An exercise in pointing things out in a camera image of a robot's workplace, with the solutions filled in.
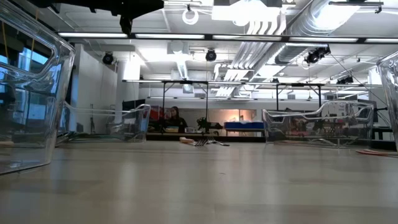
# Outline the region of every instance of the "metal stand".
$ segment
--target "metal stand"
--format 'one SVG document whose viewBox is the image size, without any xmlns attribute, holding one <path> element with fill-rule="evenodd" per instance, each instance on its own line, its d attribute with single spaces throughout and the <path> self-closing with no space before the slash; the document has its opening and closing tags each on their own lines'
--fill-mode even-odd
<svg viewBox="0 0 398 224">
<path fill-rule="evenodd" d="M 163 125 L 165 124 L 165 116 L 164 116 L 164 114 L 165 114 L 165 113 L 164 113 L 164 111 L 165 111 L 165 108 L 164 108 L 165 95 L 166 95 L 166 92 L 167 92 L 170 88 L 172 88 L 172 87 L 174 86 L 175 83 L 179 83 L 179 84 L 181 84 L 181 85 L 184 85 L 184 84 L 192 85 L 192 84 L 194 84 L 194 83 L 197 83 L 197 84 L 205 84 L 205 85 L 207 86 L 207 88 L 206 88 L 206 117 L 205 117 L 206 122 L 207 122 L 207 116 L 208 116 L 208 98 L 209 98 L 209 96 L 208 96 L 208 92 L 209 92 L 209 83 L 208 83 L 208 81 L 164 80 L 164 81 L 162 81 L 162 83 L 163 83 L 163 102 L 162 102 L 162 105 L 163 105 L 163 106 L 162 106 L 162 122 L 163 122 L 163 124 L 162 124 L 162 129 L 160 130 L 160 133 L 161 133 L 162 135 L 163 135 L 163 133 L 164 133 L 164 131 L 163 131 Z M 172 83 L 172 85 L 166 89 L 166 83 Z"/>
</svg>

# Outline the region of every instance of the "wall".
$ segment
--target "wall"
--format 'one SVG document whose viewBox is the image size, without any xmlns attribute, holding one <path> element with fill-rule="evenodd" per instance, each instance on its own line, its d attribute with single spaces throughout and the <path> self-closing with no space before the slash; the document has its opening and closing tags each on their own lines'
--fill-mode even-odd
<svg viewBox="0 0 398 224">
<path fill-rule="evenodd" d="M 115 105 L 117 74 L 84 51 L 76 44 L 76 69 L 72 80 L 72 106 L 109 110 Z M 76 123 L 83 125 L 84 132 L 90 133 L 90 114 L 72 113 L 70 129 L 76 131 Z M 96 133 L 105 131 L 105 116 L 94 116 Z"/>
</svg>

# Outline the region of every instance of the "light wood floor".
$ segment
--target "light wood floor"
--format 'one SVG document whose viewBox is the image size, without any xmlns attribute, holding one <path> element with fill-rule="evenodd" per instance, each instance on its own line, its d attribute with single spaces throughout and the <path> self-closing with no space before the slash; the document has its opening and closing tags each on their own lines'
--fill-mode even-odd
<svg viewBox="0 0 398 224">
<path fill-rule="evenodd" d="M 0 177 L 0 223 L 398 222 L 398 159 L 264 146 L 67 144 Z"/>
</svg>

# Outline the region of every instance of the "clear plastic container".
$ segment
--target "clear plastic container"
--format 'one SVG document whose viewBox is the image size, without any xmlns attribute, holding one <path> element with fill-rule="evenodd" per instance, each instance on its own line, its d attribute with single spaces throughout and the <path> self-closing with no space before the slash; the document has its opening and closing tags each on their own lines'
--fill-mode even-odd
<svg viewBox="0 0 398 224">
<path fill-rule="evenodd" d="M 115 111 L 74 108 L 65 103 L 57 142 L 144 142 L 149 117 L 150 105 L 140 105 L 130 111 Z"/>
<path fill-rule="evenodd" d="M 328 101 L 311 113 L 263 110 L 267 142 L 319 147 L 369 147 L 374 106 L 357 101 Z"/>
<path fill-rule="evenodd" d="M 398 151 L 398 52 L 377 63 Z"/>
<path fill-rule="evenodd" d="M 3 174 L 51 162 L 75 50 L 8 1 L 0 23 Z"/>
</svg>

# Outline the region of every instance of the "ceiling light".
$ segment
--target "ceiling light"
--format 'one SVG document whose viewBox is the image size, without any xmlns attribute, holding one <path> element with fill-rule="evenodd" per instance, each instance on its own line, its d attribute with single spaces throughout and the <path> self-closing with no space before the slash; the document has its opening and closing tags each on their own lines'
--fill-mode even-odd
<svg viewBox="0 0 398 224">
<path fill-rule="evenodd" d="M 277 83 L 255 83 L 255 82 L 249 82 L 246 83 L 247 85 L 276 85 Z"/>
<path fill-rule="evenodd" d="M 288 47 L 328 47 L 328 44 L 286 43 Z"/>
<path fill-rule="evenodd" d="M 213 35 L 214 40 L 280 41 L 281 37 L 255 35 Z"/>
<path fill-rule="evenodd" d="M 346 38 L 346 37 L 291 37 L 289 40 L 296 42 L 344 42 L 354 43 L 358 41 L 358 38 Z"/>
<path fill-rule="evenodd" d="M 202 34 L 136 34 L 138 39 L 204 39 Z"/>
<path fill-rule="evenodd" d="M 191 6 L 202 6 L 202 2 L 201 1 L 164 1 L 164 4 L 168 4 L 168 5 L 191 5 Z"/>
<path fill-rule="evenodd" d="M 79 37 L 79 38 L 127 38 L 126 34 L 120 33 L 82 33 L 82 32 L 60 32 L 61 37 Z"/>
<path fill-rule="evenodd" d="M 123 80 L 124 82 L 137 82 L 137 83 L 161 83 L 160 80 Z"/>
<path fill-rule="evenodd" d="M 206 98 L 200 98 L 200 97 L 176 97 L 176 99 L 182 99 L 182 100 L 204 100 Z"/>
<path fill-rule="evenodd" d="M 244 84 L 243 82 L 209 82 L 209 84 L 230 84 L 230 85 L 239 85 Z"/>
<path fill-rule="evenodd" d="M 148 99 L 163 99 L 163 96 L 148 96 Z M 165 99 L 174 99 L 174 97 L 165 97 Z"/>
<path fill-rule="evenodd" d="M 398 43 L 398 39 L 391 39 L 391 38 L 370 38 L 366 39 L 365 43 Z"/>
<path fill-rule="evenodd" d="M 228 98 L 229 100 L 254 100 L 251 98 Z"/>
</svg>

